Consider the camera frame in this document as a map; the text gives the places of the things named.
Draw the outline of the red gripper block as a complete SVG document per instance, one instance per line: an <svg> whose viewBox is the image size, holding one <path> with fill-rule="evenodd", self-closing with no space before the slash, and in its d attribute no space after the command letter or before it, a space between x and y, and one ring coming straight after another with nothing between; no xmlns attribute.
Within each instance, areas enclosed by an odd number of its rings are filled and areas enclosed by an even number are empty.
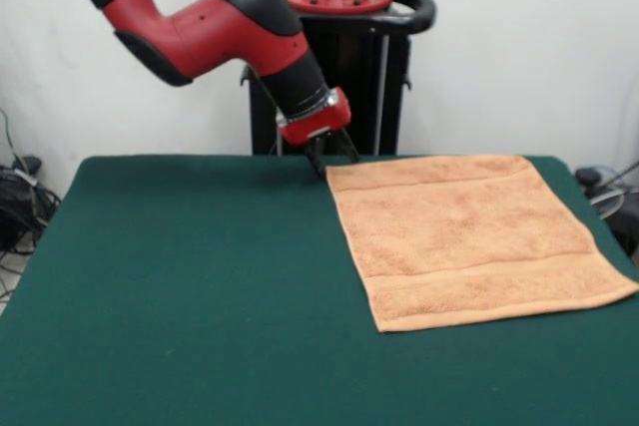
<svg viewBox="0 0 639 426"><path fill-rule="evenodd" d="M310 114L287 119L278 113L278 129L291 146L304 146L304 152L318 177L325 176L323 154L326 132L336 132L337 149L351 164L358 163L358 151L345 127L350 123L350 106L342 88L335 87Z"/></svg>

